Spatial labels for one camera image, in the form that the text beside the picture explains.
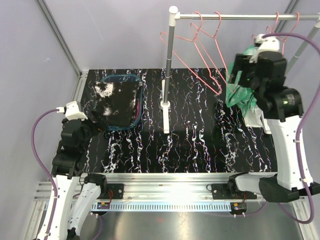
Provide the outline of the black and white trousers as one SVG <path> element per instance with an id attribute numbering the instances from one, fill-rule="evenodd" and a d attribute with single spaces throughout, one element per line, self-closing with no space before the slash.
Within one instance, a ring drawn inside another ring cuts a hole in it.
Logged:
<path id="1" fill-rule="evenodd" d="M 137 103 L 141 96 L 140 81 L 95 82 L 95 107 L 108 127 L 128 128 L 135 120 Z"/>

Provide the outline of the pink trousers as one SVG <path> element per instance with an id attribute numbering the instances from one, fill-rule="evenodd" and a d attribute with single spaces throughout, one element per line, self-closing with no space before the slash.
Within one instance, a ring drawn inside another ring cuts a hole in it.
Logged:
<path id="1" fill-rule="evenodd" d="M 136 115 L 135 115 L 135 118 L 134 120 L 137 121 L 139 119 L 139 116 L 140 116 L 140 101 L 138 100 L 137 101 L 137 104 L 136 104 Z"/>

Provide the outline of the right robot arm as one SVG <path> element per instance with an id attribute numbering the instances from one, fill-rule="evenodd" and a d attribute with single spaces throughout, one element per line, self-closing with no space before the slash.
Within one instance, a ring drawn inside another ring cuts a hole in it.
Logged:
<path id="1" fill-rule="evenodd" d="M 309 172 L 302 136 L 302 97 L 284 85 L 287 60 L 280 52 L 262 51 L 257 56 L 236 54 L 230 82 L 241 72 L 238 84 L 250 88 L 271 131 L 277 173 L 259 176 L 241 173 L 233 176 L 227 193 L 239 198 L 244 192 L 257 193 L 270 203 L 289 203 L 307 193 L 319 194 L 320 185 Z"/>

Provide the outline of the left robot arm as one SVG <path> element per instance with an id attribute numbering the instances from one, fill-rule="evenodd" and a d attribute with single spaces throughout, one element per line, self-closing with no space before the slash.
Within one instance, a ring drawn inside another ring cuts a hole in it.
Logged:
<path id="1" fill-rule="evenodd" d="M 80 195 L 74 200 L 90 140 L 100 132 L 99 126 L 90 119 L 65 117 L 51 171 L 40 160 L 35 138 L 31 138 L 33 154 L 51 182 L 50 199 L 37 240 L 80 239 L 82 226 L 93 203 L 107 196 L 106 176 L 89 173 L 84 178 Z"/>

